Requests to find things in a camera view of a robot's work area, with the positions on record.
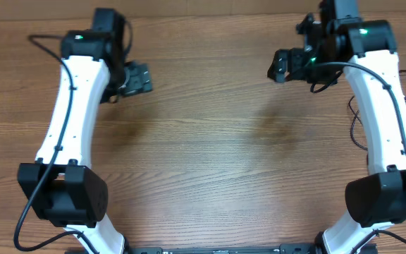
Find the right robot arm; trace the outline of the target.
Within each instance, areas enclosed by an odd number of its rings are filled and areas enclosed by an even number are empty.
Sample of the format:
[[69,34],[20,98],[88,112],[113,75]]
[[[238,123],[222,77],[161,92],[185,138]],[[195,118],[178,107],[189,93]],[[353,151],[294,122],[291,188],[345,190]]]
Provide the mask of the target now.
[[345,214],[313,243],[283,244],[281,253],[375,253],[371,240],[406,220],[406,101],[398,48],[386,20],[365,21],[355,1],[322,1],[320,18],[296,27],[301,48],[280,49],[267,76],[302,80],[321,92],[344,76],[367,139],[368,176],[345,188]]

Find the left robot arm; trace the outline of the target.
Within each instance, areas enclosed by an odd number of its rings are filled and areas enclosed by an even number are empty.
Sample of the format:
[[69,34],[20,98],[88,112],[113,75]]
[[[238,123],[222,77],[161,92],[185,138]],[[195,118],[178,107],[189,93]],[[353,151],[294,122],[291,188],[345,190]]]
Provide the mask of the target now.
[[86,253],[129,253],[107,214],[106,182],[92,170],[92,136],[99,106],[153,89],[148,66],[127,59],[132,25],[112,8],[97,8],[92,25],[60,38],[59,92],[34,162],[17,180],[38,218],[74,236]]

